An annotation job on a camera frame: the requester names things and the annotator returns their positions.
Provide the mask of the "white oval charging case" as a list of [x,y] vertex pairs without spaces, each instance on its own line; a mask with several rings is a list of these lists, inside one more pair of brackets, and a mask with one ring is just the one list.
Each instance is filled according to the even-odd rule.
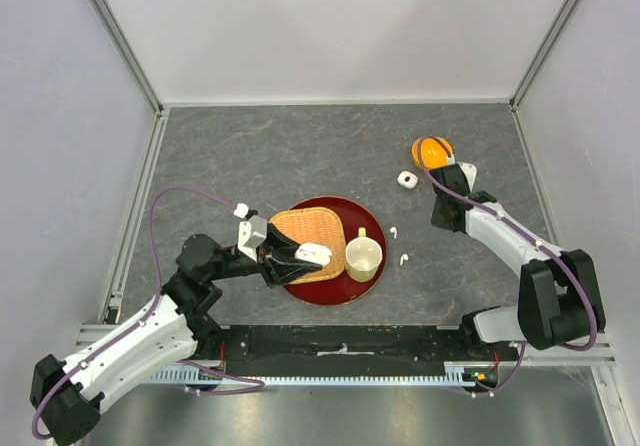
[[296,259],[314,263],[321,267],[329,265],[331,257],[332,251],[328,247],[309,242],[301,244],[295,252]]

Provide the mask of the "white square earbud case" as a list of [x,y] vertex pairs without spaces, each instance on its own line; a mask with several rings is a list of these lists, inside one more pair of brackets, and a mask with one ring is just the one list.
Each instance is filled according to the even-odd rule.
[[413,190],[418,185],[419,179],[412,172],[402,171],[397,177],[397,182],[403,188]]

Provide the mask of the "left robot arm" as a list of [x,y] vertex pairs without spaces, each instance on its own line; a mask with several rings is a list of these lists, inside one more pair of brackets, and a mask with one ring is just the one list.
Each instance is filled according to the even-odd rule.
[[240,223],[236,245],[222,246],[205,234],[189,237],[176,272],[129,320],[79,352],[64,359],[47,355],[35,365],[33,436],[71,445],[156,372],[215,355],[224,339],[209,314],[222,296],[215,281],[257,275],[269,287],[283,286],[322,270],[331,259],[328,247],[298,243],[259,217]]

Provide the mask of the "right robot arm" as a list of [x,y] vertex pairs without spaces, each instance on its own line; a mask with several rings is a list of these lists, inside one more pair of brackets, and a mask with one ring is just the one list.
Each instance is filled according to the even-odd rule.
[[591,349],[606,326],[591,256],[565,250],[535,235],[495,197],[471,190],[464,168],[452,164],[427,172],[436,200],[431,224],[482,243],[519,281],[517,304],[467,314],[458,347],[477,360],[496,342],[526,343],[537,350]]

